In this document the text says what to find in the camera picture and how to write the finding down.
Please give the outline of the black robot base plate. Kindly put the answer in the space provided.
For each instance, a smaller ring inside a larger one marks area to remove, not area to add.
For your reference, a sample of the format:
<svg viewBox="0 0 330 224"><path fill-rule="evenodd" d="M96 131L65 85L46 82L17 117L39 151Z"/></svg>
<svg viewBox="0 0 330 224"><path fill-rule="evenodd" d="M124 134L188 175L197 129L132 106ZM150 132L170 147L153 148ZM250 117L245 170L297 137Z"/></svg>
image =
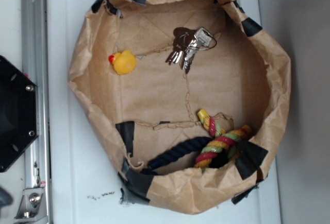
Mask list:
<svg viewBox="0 0 330 224"><path fill-rule="evenodd" d="M38 137L37 86L1 56L1 172Z"/></svg>

